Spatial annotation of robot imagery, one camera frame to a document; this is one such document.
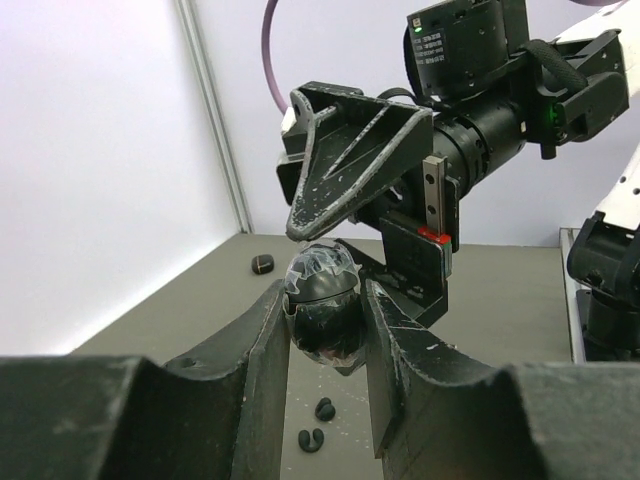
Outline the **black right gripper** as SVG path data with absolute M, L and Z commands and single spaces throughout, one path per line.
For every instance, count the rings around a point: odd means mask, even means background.
M 341 374 L 398 375 L 425 355 L 421 340 L 439 344 L 429 327 L 448 310 L 460 201 L 524 146 L 520 112 L 495 93 L 436 114 L 326 83 L 290 100 L 286 235 L 315 240 L 349 219 L 380 232 L 384 265 L 341 243 L 358 278 L 341 308 Z

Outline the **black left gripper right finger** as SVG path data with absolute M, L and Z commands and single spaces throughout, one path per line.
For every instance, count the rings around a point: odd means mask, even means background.
M 375 456 L 388 479 L 635 479 L 639 368 L 494 368 L 363 286 Z

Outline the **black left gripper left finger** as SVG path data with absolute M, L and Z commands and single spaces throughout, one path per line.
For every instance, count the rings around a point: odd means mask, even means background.
M 283 291 L 163 365 L 5 357 L 5 479 L 276 479 L 289 364 Z

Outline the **black taped earbud charging case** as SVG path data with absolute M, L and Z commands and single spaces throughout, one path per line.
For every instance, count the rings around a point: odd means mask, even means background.
M 296 347 L 348 375 L 364 363 L 366 326 L 358 267 L 339 244 L 313 243 L 290 262 L 283 312 Z

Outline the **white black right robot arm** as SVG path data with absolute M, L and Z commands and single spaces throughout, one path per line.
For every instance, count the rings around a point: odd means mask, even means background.
M 302 244 L 283 310 L 296 347 L 343 374 L 364 361 L 367 281 L 447 309 L 461 200 L 535 144 L 545 159 L 596 136 L 629 106 L 623 30 L 529 35 L 522 1 L 442 1 L 409 15 L 408 88 L 370 97 L 308 82 L 290 94 L 279 181 L 287 236 Z

